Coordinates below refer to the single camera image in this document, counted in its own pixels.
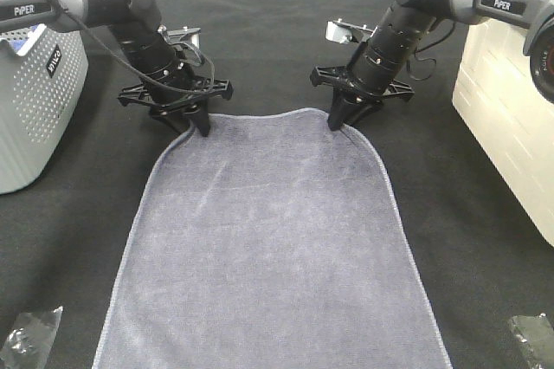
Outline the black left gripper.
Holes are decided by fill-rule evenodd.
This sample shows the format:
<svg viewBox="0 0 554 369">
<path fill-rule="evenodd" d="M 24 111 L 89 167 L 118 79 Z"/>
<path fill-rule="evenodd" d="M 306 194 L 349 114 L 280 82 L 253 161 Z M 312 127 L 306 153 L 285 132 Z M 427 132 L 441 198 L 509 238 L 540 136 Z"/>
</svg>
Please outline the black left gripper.
<svg viewBox="0 0 554 369">
<path fill-rule="evenodd" d="M 147 107 L 151 118 L 169 127 L 176 134 L 185 132 L 187 119 L 203 137 L 207 137 L 211 128 L 209 112 L 206 107 L 200 105 L 216 96 L 229 100 L 233 92 L 229 80 L 212 81 L 204 77 L 194 77 L 190 87 L 185 89 L 141 81 L 136 86 L 124 88 L 118 96 L 118 101 L 124 107 L 131 104 Z"/>
</svg>

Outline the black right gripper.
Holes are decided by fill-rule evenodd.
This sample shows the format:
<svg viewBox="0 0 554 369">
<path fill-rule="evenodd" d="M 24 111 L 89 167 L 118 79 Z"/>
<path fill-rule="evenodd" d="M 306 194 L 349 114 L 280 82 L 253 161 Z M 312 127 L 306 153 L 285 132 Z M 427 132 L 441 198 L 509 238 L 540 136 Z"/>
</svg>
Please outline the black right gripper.
<svg viewBox="0 0 554 369">
<path fill-rule="evenodd" d="M 408 102 L 415 94 L 410 85 L 396 80 L 385 88 L 366 86 L 346 66 L 317 66 L 309 79 L 315 87 L 324 85 L 333 90 L 327 119 L 331 131 L 337 131 L 344 123 L 355 126 L 363 118 L 380 111 L 384 100 L 397 98 Z"/>
</svg>

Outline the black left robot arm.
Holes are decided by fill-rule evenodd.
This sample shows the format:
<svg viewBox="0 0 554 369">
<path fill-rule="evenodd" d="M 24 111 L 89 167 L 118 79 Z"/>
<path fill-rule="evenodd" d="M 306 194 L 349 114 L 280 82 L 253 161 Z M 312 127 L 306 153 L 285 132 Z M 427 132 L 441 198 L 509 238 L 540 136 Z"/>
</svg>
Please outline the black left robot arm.
<svg viewBox="0 0 554 369">
<path fill-rule="evenodd" d="M 124 54 L 118 63 L 140 79 L 121 91 L 119 103 L 148 107 L 153 119 L 177 133 L 194 126 L 208 136 L 209 99 L 228 100 L 233 94 L 230 81 L 195 73 L 212 63 L 200 49 L 200 30 L 169 31 L 157 0 L 1 0 L 3 31 L 36 24 L 88 35 L 96 27 L 108 28 Z"/>
</svg>

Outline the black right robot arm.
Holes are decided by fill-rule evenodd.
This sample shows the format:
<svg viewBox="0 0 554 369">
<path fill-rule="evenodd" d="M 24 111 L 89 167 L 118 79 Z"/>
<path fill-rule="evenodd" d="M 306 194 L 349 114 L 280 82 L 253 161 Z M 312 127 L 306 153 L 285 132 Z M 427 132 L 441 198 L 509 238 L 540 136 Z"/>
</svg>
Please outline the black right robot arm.
<svg viewBox="0 0 554 369">
<path fill-rule="evenodd" d="M 314 86 L 332 88 L 327 124 L 333 131 L 376 112 L 386 99 L 408 101 L 414 94 L 396 81 L 409 58 L 421 52 L 418 44 L 441 22 L 477 25 L 493 19 L 525 29 L 523 54 L 530 59 L 532 81 L 539 93 L 553 100 L 553 0 L 393 0 L 373 29 L 335 20 L 325 37 L 337 43 L 356 43 L 344 66 L 316 67 Z"/>
</svg>

